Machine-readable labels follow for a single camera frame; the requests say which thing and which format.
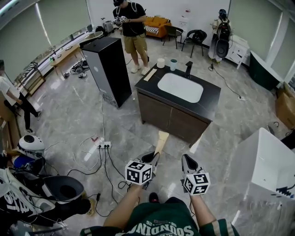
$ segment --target black tower cabinet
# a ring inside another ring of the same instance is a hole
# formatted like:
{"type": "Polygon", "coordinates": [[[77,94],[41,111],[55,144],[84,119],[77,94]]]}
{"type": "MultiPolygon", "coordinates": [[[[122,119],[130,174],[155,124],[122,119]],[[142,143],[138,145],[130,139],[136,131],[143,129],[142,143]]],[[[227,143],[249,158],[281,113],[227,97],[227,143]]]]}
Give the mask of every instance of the black tower cabinet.
{"type": "Polygon", "coordinates": [[[131,95],[121,39],[103,37],[82,48],[103,99],[119,108],[131,95]]]}

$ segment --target khaki shorts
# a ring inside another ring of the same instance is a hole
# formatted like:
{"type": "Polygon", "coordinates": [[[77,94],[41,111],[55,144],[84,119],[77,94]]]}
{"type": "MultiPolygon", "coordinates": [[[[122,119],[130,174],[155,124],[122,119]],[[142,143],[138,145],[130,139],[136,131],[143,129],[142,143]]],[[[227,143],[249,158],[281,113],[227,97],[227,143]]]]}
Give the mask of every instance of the khaki shorts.
{"type": "Polygon", "coordinates": [[[140,55],[148,50],[145,34],[136,37],[124,36],[126,53],[138,52],[140,55]]]}

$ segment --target power strip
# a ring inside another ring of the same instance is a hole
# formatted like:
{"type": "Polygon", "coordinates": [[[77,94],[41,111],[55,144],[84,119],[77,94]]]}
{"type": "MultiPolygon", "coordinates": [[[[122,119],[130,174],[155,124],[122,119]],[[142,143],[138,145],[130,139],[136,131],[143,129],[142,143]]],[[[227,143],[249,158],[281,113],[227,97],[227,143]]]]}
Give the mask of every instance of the power strip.
{"type": "Polygon", "coordinates": [[[109,148],[112,147],[111,142],[99,142],[97,146],[99,146],[99,145],[100,145],[100,148],[101,149],[104,149],[105,148],[105,145],[106,146],[109,146],[109,148]]]}

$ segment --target black t-shirt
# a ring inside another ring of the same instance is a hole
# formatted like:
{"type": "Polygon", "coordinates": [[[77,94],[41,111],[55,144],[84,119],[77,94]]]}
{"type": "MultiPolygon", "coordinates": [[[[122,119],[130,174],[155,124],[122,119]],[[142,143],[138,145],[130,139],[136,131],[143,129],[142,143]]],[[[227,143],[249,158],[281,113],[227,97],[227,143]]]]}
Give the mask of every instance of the black t-shirt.
{"type": "MultiPolygon", "coordinates": [[[[117,17],[117,8],[113,11],[114,17],[117,17]]],[[[119,16],[127,17],[128,19],[138,19],[139,17],[145,16],[146,13],[143,7],[138,3],[129,2],[126,8],[121,8],[119,16]]],[[[128,37],[135,37],[144,33],[144,25],[142,22],[139,23],[123,23],[123,35],[128,37]]]]}

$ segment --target white cabinet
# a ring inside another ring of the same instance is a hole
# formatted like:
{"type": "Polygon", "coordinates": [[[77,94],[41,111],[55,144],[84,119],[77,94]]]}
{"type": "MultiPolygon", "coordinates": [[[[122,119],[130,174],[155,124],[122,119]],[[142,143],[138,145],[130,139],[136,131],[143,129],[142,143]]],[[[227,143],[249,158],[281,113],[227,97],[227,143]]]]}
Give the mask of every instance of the white cabinet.
{"type": "Polygon", "coordinates": [[[248,64],[248,57],[250,56],[248,42],[239,36],[233,35],[229,44],[230,48],[226,58],[238,64],[237,70],[242,63],[248,64]]]}

